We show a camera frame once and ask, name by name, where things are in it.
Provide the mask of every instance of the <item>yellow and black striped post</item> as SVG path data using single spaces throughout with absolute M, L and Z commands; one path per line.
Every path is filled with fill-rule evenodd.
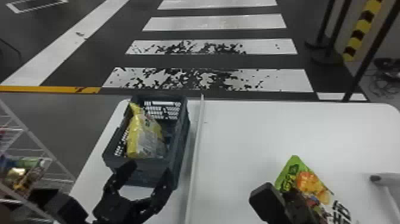
M 345 61 L 353 61 L 357 50 L 361 48 L 363 39 L 371 29 L 372 22 L 379 13 L 383 0 L 368 0 L 362 10 L 361 16 L 357 21 L 357 25 L 350 37 L 350 41 L 343 53 Z

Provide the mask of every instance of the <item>crosswalk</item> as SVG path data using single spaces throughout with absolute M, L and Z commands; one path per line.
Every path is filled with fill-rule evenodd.
M 162 1 L 155 14 L 162 10 L 172 12 L 204 13 L 204 9 L 213 9 L 215 15 L 192 16 L 163 16 L 152 17 L 144 26 L 142 32 L 153 34 L 151 40 L 133 41 L 127 49 L 126 55 L 164 55 L 173 57 L 185 55 L 241 55 L 242 60 L 250 60 L 247 55 L 297 55 L 296 46 L 290 37 L 257 39 L 251 35 L 254 30 L 287 29 L 285 21 L 279 13 L 264 14 L 233 14 L 220 15 L 215 9 L 247 8 L 247 7 L 276 7 L 275 0 L 165 0 Z M 183 32 L 208 32 L 208 36 L 222 30 L 248 32 L 246 39 L 236 39 L 225 36 L 224 39 L 177 39 Z M 158 39 L 158 32 L 178 32 L 174 39 Z M 132 88 L 132 89 L 192 89 L 208 90 L 223 89 L 226 91 L 263 91 L 263 92 L 313 92 L 305 70 L 301 67 L 282 69 L 272 65 L 271 60 L 265 58 L 266 66 L 262 68 L 230 68 L 225 67 L 116 67 L 104 82 L 105 88 Z

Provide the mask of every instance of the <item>green snack bag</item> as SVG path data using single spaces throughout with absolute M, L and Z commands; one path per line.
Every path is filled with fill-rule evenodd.
M 298 189 L 307 205 L 320 216 L 320 223 L 352 223 L 350 211 L 297 155 L 287 161 L 275 181 L 275 188 L 280 192 Z

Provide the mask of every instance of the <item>black plastic basket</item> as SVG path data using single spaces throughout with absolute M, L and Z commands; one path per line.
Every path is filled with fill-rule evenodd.
M 173 173 L 174 189 L 176 189 L 190 128 L 187 99 L 170 95 L 138 95 L 132 97 L 131 102 L 141 106 L 161 125 L 167 153 L 164 158 L 135 158 L 137 169 L 126 184 L 153 188 L 165 168 L 169 167 Z M 103 152 L 104 162 L 112 172 L 131 159 L 126 157 L 125 143 L 126 129 L 131 118 L 132 110 L 128 106 L 121 125 L 115 130 Z

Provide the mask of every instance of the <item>yellow line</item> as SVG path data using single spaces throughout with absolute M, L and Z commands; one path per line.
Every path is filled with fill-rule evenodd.
M 80 86 L 0 86 L 0 92 L 54 92 L 64 94 L 97 94 L 100 87 Z

